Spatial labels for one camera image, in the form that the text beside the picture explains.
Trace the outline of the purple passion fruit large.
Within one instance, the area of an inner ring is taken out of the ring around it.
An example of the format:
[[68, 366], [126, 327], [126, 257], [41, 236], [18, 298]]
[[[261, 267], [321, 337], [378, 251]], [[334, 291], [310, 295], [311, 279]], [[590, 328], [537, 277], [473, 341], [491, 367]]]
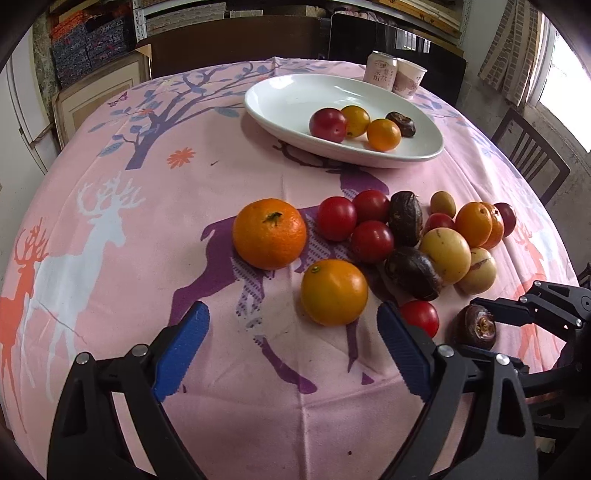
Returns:
[[481, 305], [466, 306], [456, 316], [454, 338], [459, 345], [491, 350], [497, 340], [494, 315]]

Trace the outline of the yellow striped pepino melon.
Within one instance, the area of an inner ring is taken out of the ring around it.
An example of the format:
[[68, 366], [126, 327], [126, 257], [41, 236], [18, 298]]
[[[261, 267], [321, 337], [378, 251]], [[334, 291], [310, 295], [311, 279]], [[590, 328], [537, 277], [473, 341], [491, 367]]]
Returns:
[[471, 249], [468, 273], [456, 284], [465, 295], [477, 295], [489, 290], [497, 278], [497, 264], [491, 253], [481, 247]]

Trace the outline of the small orange mandarin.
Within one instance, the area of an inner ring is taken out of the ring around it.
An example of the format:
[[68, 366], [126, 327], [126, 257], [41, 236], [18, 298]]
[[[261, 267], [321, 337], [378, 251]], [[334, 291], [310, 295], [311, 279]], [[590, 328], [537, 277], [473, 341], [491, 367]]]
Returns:
[[488, 209], [490, 213], [492, 221], [492, 230], [487, 241], [482, 245], [482, 248], [486, 250], [491, 250], [503, 240], [505, 226], [502, 215], [495, 205], [487, 202], [484, 202], [483, 205]]

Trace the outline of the yellow round melon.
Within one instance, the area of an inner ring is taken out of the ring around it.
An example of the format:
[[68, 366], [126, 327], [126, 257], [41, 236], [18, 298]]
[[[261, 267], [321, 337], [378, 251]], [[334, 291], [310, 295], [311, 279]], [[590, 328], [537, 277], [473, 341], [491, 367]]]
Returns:
[[470, 269], [470, 246], [453, 229], [439, 227], [430, 230], [423, 236], [419, 250], [430, 259], [445, 285], [456, 284]]

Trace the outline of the large dark red plum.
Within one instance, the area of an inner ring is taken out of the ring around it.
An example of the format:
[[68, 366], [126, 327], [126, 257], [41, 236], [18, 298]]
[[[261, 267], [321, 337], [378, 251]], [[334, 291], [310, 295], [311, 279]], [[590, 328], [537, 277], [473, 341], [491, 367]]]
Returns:
[[504, 224], [504, 236], [508, 237], [511, 235], [517, 224], [517, 216], [514, 208], [505, 202], [499, 202], [495, 204], [496, 209], [499, 211], [503, 224]]

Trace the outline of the red cherry tomato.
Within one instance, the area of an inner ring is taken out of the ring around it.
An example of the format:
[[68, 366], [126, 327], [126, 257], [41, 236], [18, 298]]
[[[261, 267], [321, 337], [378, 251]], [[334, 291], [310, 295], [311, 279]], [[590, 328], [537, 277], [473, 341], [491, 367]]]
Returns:
[[318, 206], [315, 218], [318, 234], [332, 242], [342, 242], [356, 228], [356, 208], [346, 197], [332, 196]]
[[431, 214], [425, 224], [424, 233], [428, 233], [437, 228], [456, 229], [455, 221], [452, 217], [445, 213]]
[[394, 251], [394, 237], [385, 223], [370, 220], [356, 226], [349, 247], [356, 262], [378, 264]]
[[434, 338], [440, 328], [440, 319], [436, 308], [423, 300], [409, 301], [400, 308], [401, 317], [409, 324], [420, 327]]
[[390, 200], [383, 192], [370, 189], [360, 192], [353, 198], [353, 207], [356, 209], [356, 221], [359, 224], [367, 221], [386, 223]]

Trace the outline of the orange mandarin back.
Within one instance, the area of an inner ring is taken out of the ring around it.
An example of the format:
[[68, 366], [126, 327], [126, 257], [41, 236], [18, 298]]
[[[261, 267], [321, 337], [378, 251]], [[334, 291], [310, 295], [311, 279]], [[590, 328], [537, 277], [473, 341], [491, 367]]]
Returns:
[[483, 246], [493, 229], [491, 213], [482, 202], [465, 204], [456, 215], [455, 225], [470, 247]]

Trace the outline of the wrinkled purple passion fruit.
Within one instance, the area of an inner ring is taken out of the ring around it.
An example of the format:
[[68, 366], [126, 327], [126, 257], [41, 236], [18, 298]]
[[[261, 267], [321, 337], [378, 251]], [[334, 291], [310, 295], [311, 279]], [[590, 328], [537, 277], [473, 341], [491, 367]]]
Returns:
[[429, 257], [420, 250], [400, 247], [386, 259], [385, 273], [399, 289], [422, 301], [437, 299], [443, 280]]

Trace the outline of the small green kiwi fruit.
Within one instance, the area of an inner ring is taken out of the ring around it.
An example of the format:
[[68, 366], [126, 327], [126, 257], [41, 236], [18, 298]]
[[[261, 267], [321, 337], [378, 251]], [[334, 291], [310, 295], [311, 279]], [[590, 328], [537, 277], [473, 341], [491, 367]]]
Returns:
[[430, 200], [430, 212], [432, 214], [445, 214], [454, 219], [457, 206], [453, 196], [447, 191], [438, 191]]

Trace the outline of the dark purple passion fruit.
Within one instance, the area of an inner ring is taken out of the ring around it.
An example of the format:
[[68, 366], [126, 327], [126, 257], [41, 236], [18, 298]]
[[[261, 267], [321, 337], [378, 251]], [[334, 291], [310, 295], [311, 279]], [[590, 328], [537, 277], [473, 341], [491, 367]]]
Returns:
[[397, 246], [415, 247], [419, 244], [423, 231], [423, 210], [415, 193], [394, 193], [390, 200], [388, 225]]

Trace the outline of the purple passion fruit front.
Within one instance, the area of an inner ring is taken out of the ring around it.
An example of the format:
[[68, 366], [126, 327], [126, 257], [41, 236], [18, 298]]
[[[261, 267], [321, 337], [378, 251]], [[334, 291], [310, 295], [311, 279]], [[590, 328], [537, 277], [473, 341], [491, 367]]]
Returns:
[[413, 138], [416, 135], [415, 122], [411, 117], [392, 111], [387, 114], [386, 118], [398, 126], [403, 137]]

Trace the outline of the yellow orange tomato front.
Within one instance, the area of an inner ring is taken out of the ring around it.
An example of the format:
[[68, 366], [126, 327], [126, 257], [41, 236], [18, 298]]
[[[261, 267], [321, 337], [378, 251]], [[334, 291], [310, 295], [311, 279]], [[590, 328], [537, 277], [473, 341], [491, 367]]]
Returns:
[[388, 152], [394, 150], [402, 141], [402, 133], [396, 123], [388, 119], [374, 120], [367, 128], [370, 148]]

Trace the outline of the small orange tomato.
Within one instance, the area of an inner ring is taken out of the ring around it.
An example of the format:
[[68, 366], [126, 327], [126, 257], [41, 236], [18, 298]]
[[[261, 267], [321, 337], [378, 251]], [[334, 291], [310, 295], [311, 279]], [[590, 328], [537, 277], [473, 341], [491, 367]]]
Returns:
[[349, 139], [361, 137], [372, 122], [369, 113], [360, 106], [348, 105], [341, 113], [346, 118], [346, 137]]

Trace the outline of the large orange mandarin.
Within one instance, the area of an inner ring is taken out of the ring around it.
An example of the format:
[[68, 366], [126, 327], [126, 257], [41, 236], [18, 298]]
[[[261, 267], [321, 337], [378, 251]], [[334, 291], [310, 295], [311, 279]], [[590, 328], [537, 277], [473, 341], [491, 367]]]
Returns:
[[250, 266], [277, 270], [300, 257], [308, 228], [299, 210], [276, 198], [246, 205], [232, 224], [236, 253]]

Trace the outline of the small dark red plum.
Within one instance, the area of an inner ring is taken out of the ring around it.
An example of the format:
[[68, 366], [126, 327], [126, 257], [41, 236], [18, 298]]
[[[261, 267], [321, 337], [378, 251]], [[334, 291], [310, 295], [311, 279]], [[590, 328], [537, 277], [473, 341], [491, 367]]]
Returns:
[[312, 136], [341, 143], [346, 138], [346, 118], [335, 108], [322, 108], [311, 115], [308, 128]]

